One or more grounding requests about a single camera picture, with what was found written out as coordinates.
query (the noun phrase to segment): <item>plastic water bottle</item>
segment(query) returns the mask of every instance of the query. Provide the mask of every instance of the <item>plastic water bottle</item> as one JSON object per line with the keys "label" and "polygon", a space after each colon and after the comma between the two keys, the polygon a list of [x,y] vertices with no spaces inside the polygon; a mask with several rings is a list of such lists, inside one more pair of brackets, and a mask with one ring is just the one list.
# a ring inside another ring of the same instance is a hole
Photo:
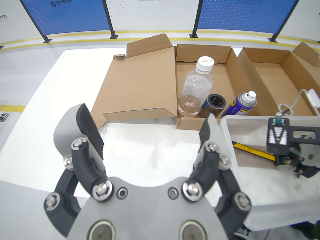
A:
{"label": "plastic water bottle", "polygon": [[214,86],[214,78],[210,74],[214,64],[213,58],[202,56],[196,68],[187,73],[178,101],[178,110],[182,116],[194,117],[199,113]]}

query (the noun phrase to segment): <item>open cardboard box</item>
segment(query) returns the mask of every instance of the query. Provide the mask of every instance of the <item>open cardboard box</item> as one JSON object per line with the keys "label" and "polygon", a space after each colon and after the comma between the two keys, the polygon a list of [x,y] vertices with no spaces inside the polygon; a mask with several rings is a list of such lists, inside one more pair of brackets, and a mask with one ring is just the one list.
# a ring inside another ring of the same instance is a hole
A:
{"label": "open cardboard box", "polygon": [[[248,88],[257,93],[257,106],[248,115],[272,116],[281,103],[291,106],[301,89],[314,89],[320,96],[319,54],[305,43],[292,52],[279,49],[243,48],[239,63]],[[295,116],[316,115],[304,93],[293,112]]]}
{"label": "open cardboard box", "polygon": [[[177,100],[186,74],[201,56],[215,60],[211,93],[222,95],[227,106],[240,93],[257,93],[257,106],[249,115],[272,116],[279,103],[292,105],[303,88],[313,88],[320,96],[319,54],[304,43],[293,52],[244,48],[236,57],[230,46],[173,47],[160,34],[129,43],[126,56],[113,57],[91,111],[97,127],[106,121],[177,117],[177,129],[200,130],[205,119],[182,117]],[[293,110],[296,116],[312,115],[303,99]]]}
{"label": "open cardboard box", "polygon": [[186,73],[204,55],[216,63],[211,92],[231,103],[241,93],[237,85],[246,79],[237,74],[241,66],[231,47],[181,44],[174,48],[168,37],[160,34],[129,43],[127,56],[114,56],[91,111],[97,127],[106,121],[177,117],[178,129],[200,130],[205,119],[181,118],[177,99]]}

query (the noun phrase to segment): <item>tape measure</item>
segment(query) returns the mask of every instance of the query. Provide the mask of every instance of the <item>tape measure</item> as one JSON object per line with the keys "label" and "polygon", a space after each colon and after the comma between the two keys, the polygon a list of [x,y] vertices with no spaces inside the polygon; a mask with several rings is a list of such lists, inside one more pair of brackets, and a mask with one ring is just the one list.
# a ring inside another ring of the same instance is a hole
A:
{"label": "tape measure", "polygon": [[237,149],[243,150],[245,152],[249,152],[251,154],[257,155],[257,156],[262,157],[264,159],[269,159],[271,161],[276,161],[276,157],[274,155],[269,154],[269,153],[262,152],[260,150],[254,149],[254,148],[246,146],[246,145],[239,144],[239,143],[234,142],[234,141],[232,141],[232,144],[233,144],[233,147],[235,147]]}

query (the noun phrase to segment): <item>white wall panel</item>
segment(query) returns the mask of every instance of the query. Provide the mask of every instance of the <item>white wall panel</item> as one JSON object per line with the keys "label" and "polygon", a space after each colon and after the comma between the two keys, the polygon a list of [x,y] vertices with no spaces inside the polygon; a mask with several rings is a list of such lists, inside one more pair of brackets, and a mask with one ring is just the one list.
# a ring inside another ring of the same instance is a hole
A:
{"label": "white wall panel", "polygon": [[115,30],[191,30],[199,0],[106,0]]}
{"label": "white wall panel", "polygon": [[0,0],[2,42],[41,37],[19,0]]}
{"label": "white wall panel", "polygon": [[320,0],[300,0],[280,35],[320,41]]}

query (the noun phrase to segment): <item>spray can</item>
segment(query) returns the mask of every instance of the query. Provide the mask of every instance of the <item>spray can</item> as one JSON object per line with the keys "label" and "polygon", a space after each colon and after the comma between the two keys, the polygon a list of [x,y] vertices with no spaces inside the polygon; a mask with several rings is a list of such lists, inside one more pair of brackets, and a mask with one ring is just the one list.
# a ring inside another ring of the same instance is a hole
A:
{"label": "spray can", "polygon": [[225,115],[245,115],[257,105],[257,94],[254,91],[240,93],[222,114]]}

